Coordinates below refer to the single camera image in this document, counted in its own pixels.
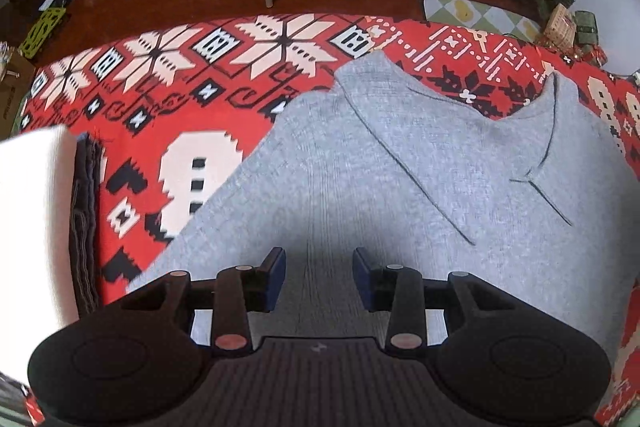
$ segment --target gray sweater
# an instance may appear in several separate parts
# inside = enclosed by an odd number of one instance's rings
[[[492,121],[441,96],[382,52],[307,93],[129,289],[172,269],[207,279],[287,251],[276,311],[254,335],[378,335],[351,253],[445,279],[474,273],[590,335],[614,357],[640,271],[640,192],[607,126],[558,74]],[[208,343],[210,319],[193,338]],[[430,343],[446,336],[428,315]]]

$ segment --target white paper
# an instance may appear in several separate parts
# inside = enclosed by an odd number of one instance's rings
[[[44,0],[44,2],[40,5],[40,8],[38,8],[39,11],[44,12],[44,10],[46,10],[47,8],[49,8],[49,6],[51,6],[53,4],[54,0]]]

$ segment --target snowflake pattern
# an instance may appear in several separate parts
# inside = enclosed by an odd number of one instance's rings
[[[195,67],[195,64],[182,54],[180,47],[200,31],[201,28],[189,28],[184,24],[165,32],[143,33],[137,39],[125,42],[124,46],[134,58],[114,80],[126,80],[124,92],[148,74],[155,75],[161,84],[171,86],[178,71]]]
[[[631,136],[631,133],[633,133],[634,128],[631,126],[631,124],[629,123],[629,121],[625,118],[624,123],[622,124],[622,128],[626,131],[626,133]]]
[[[429,76],[427,78],[449,98],[470,104],[487,118],[502,116],[502,112],[490,100],[495,86],[481,84],[477,71],[472,71],[462,79],[446,66],[443,66],[442,76]]]
[[[65,57],[51,65],[54,75],[49,87],[40,95],[41,99],[46,98],[45,110],[54,103],[60,95],[69,102],[74,102],[78,95],[78,90],[88,87],[91,81],[82,70],[100,52],[98,49],[86,50],[78,55]]]
[[[562,55],[562,61],[569,66],[570,68],[573,68],[574,66],[574,60],[569,56],[569,55]]]
[[[498,89],[507,95],[513,102],[513,107],[511,107],[509,112],[510,115],[515,113],[521,107],[529,105],[532,100],[535,100],[538,97],[538,92],[533,82],[530,82],[526,87],[523,87],[513,80],[513,78],[507,76],[507,83],[509,84],[508,86],[500,86]]]
[[[551,63],[546,62],[545,60],[542,60],[542,67],[545,68],[545,70],[542,72],[542,74],[540,74],[540,77],[538,78],[539,84],[542,84],[546,79],[548,79],[549,75],[556,70],[556,68],[553,67]]]
[[[260,15],[255,22],[236,25],[254,38],[255,44],[231,63],[250,64],[252,80],[283,60],[309,77],[316,76],[317,62],[335,62],[337,59],[312,39],[333,25],[334,22],[316,20],[313,13],[299,15],[288,22]]]

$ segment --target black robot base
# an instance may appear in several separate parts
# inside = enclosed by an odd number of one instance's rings
[[[593,427],[610,365],[589,337],[466,272],[423,279],[353,253],[373,338],[268,337],[286,256],[191,281],[173,271],[51,335],[28,367],[44,427]],[[211,346],[190,338],[213,309]],[[427,345],[425,309],[448,337]]]

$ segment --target folded dark cloth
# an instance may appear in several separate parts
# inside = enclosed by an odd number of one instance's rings
[[[69,223],[69,259],[80,317],[100,307],[95,236],[101,156],[102,147],[88,133],[78,136]]]

